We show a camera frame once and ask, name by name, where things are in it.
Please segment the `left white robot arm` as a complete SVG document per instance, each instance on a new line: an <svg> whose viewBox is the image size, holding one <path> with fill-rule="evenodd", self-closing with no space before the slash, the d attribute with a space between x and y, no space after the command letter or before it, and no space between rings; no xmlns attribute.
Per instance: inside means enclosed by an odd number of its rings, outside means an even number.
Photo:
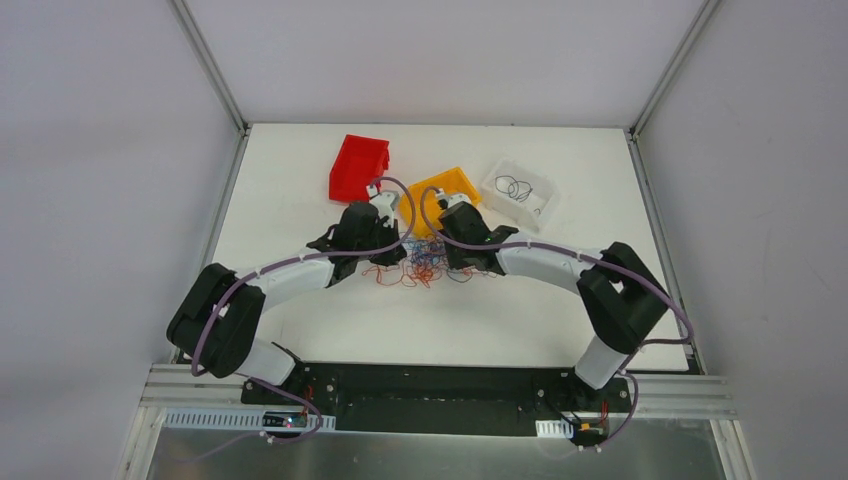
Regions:
<svg viewBox="0 0 848 480"><path fill-rule="evenodd" d="M193 368L217 378L231 375L266 382L281 404L297 402L305 378L293 353L261 340L261 318L299 295L329 288L360 262L397 264L406 255L392 205L354 202L324 235L295 255L240 274L220 263L204 267L178 307L166 338L190 355Z"/></svg>

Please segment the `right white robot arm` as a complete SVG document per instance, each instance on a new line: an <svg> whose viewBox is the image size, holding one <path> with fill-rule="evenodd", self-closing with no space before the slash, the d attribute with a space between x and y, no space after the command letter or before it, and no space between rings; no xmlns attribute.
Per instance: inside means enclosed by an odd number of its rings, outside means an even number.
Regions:
<svg viewBox="0 0 848 480"><path fill-rule="evenodd" d="M487 226L471 203L452 195L439 202L440 234L453 269L474 268L563 288L583 302L594 336L567 384L583 410L607 397L607 384L634 355L669 307L667 294L627 244L580 253L544 243L519 229Z"/></svg>

